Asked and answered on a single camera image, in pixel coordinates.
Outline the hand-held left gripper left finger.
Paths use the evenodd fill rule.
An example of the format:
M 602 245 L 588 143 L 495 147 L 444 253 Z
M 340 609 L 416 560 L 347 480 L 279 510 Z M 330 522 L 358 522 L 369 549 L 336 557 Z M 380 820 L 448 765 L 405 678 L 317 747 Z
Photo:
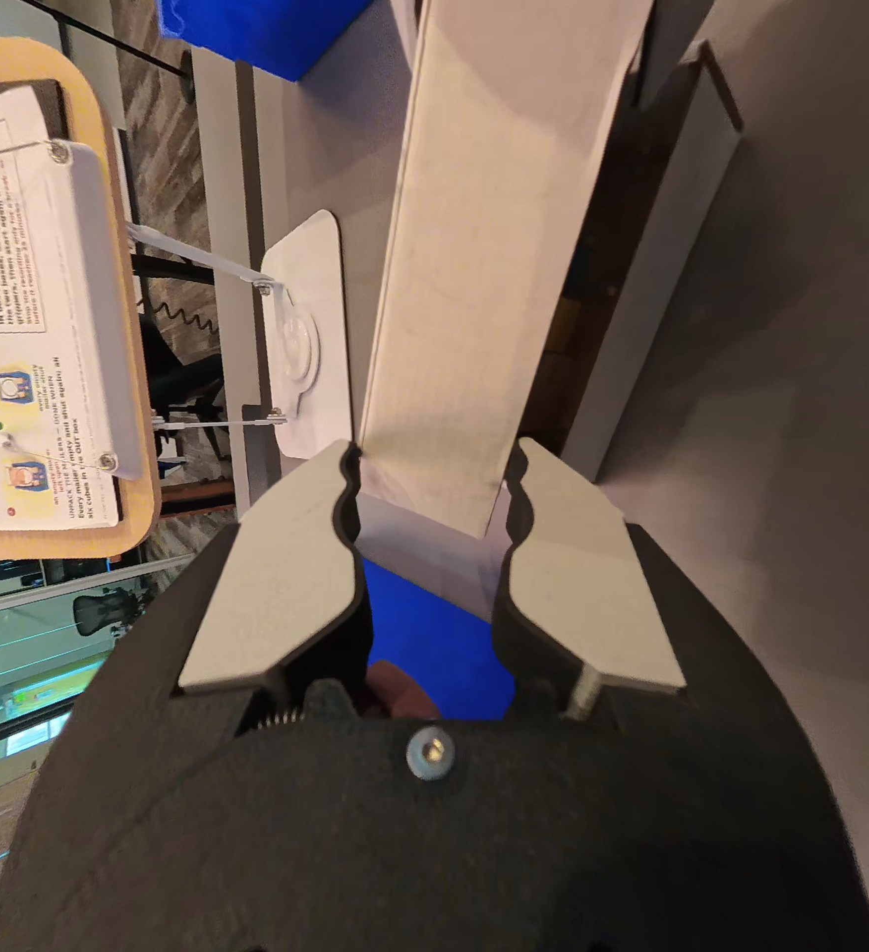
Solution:
M 360 456 L 332 442 L 241 518 L 178 677 L 183 694 L 261 690 L 283 713 L 316 682 L 364 691 L 373 632 L 356 549 Z

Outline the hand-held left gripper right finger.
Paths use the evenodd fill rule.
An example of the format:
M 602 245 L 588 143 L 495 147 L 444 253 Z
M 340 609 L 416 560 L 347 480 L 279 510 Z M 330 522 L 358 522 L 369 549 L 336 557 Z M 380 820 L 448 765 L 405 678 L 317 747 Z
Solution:
M 511 541 L 491 644 L 512 675 L 507 719 L 587 720 L 611 687 L 687 686 L 636 553 L 607 495 L 531 438 L 506 473 Z

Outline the white cardboard box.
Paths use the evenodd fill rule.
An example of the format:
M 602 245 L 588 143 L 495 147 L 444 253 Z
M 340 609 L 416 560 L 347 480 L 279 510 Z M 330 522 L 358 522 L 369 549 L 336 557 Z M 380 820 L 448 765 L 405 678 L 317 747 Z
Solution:
M 568 460 L 594 478 L 743 131 L 713 2 L 424 2 L 358 443 L 369 494 L 475 539 L 500 491 L 623 91 L 631 249 Z M 663 127 L 662 120 L 672 119 Z

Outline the person's left hand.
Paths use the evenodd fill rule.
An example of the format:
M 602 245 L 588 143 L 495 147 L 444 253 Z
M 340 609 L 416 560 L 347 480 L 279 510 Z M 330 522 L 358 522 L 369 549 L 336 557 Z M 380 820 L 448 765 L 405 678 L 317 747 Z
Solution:
M 438 720 L 441 712 L 420 684 L 388 660 L 378 660 L 366 673 L 367 711 L 393 719 Z

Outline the brown wooden crossbar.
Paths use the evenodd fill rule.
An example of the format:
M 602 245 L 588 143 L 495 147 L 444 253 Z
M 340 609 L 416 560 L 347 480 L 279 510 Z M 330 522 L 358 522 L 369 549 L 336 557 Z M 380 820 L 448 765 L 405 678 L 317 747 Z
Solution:
M 232 479 L 181 482 L 161 486 L 159 520 L 200 515 L 235 508 Z

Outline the black office chair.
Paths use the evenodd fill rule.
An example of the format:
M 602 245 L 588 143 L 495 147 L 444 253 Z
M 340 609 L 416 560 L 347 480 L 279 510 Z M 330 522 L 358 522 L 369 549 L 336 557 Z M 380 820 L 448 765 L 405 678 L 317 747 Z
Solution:
M 78 635 L 89 638 L 105 628 L 131 626 L 143 612 L 143 601 L 131 590 L 108 589 L 99 595 L 76 596 L 71 612 Z

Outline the clear acrylic strut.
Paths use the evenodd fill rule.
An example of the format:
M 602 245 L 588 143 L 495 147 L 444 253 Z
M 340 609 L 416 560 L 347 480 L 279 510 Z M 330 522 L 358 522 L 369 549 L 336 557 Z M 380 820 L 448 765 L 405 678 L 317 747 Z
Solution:
M 210 284 L 214 278 L 209 277 L 211 270 L 219 270 L 255 288 L 280 289 L 282 285 L 272 276 L 261 271 L 241 265 L 221 255 L 173 239 L 152 228 L 125 223 L 129 239 L 134 244 L 148 248 L 156 248 L 166 254 L 179 258 L 171 262 L 168 259 L 157 259 L 154 256 L 137 254 L 132 257 L 134 273 L 141 277 L 178 278 L 192 283 Z
M 186 420 L 186 421 L 174 421 L 164 419 L 161 416 L 155 415 L 152 417 L 151 423 L 154 432 L 164 431 L 180 431 L 185 429 L 214 429 L 214 428 L 247 428 L 252 426 L 280 426 L 284 425 L 287 422 L 291 422 L 284 416 L 280 415 L 269 415 L 263 419 L 257 420 L 243 420 L 243 421 L 230 421 L 230 420 Z

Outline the clear acrylic clip plate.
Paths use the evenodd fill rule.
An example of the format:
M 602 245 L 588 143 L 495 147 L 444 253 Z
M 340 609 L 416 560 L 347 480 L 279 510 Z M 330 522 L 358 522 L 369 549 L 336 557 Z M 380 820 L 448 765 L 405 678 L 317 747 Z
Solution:
M 144 475 L 144 454 L 109 178 L 88 146 L 51 139 L 47 151 L 53 169 L 45 182 L 67 277 L 92 461 L 119 480 L 134 481 Z

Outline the printed paper sheet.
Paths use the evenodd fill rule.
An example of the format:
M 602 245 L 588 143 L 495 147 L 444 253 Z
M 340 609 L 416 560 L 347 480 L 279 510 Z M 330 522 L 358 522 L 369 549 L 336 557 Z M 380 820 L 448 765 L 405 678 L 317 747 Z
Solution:
M 116 477 L 93 449 L 46 173 L 37 84 L 0 91 L 0 531 L 108 529 Z

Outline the blue plastic bin with tag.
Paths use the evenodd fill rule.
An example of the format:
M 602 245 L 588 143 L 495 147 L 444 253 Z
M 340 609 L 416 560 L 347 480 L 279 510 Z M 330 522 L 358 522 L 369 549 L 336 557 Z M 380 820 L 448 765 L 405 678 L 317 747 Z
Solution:
M 369 1 L 158 1 L 162 36 L 300 80 Z

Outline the black floor stand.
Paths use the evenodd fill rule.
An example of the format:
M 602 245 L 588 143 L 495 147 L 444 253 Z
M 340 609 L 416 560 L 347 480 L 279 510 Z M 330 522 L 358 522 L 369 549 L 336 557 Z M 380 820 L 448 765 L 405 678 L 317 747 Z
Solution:
M 117 52 L 130 55 L 136 60 L 153 65 L 154 67 L 175 76 L 178 79 L 180 92 L 185 103 L 189 105 L 195 104 L 196 94 L 193 60 L 192 53 L 189 48 L 182 50 L 179 56 L 179 62 L 177 65 L 175 65 L 164 58 L 158 57 L 155 54 L 147 53 L 143 49 L 135 47 L 103 32 L 102 30 L 92 27 L 74 18 L 69 13 L 48 6 L 42 2 L 24 1 L 23 3 L 26 4 L 26 6 L 46 14 L 48 17 L 54 20 L 58 28 L 58 39 L 60 42 L 61 52 L 69 61 L 73 62 L 71 32 L 76 30 L 85 36 L 94 39 L 95 41 L 101 42 L 111 47 Z

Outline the clear acrylic bracket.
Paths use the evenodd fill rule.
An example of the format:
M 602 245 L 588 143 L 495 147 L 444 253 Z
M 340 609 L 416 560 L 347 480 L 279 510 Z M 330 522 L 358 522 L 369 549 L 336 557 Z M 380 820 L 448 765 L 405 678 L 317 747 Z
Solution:
M 309 311 L 293 303 L 289 291 L 274 282 L 257 282 L 265 336 L 265 370 L 272 414 L 283 421 L 298 417 L 302 398 L 314 386 L 320 366 L 320 339 Z

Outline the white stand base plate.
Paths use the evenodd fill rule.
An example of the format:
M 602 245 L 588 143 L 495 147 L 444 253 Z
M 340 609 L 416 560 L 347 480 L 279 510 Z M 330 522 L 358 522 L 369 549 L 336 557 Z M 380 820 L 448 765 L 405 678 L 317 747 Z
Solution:
M 321 209 L 273 245 L 261 272 L 276 279 L 293 303 L 313 318 L 320 339 L 320 366 L 303 396 L 299 415 L 276 426 L 282 455 L 308 460 L 335 441 L 352 438 L 351 389 L 341 236 L 333 214 Z

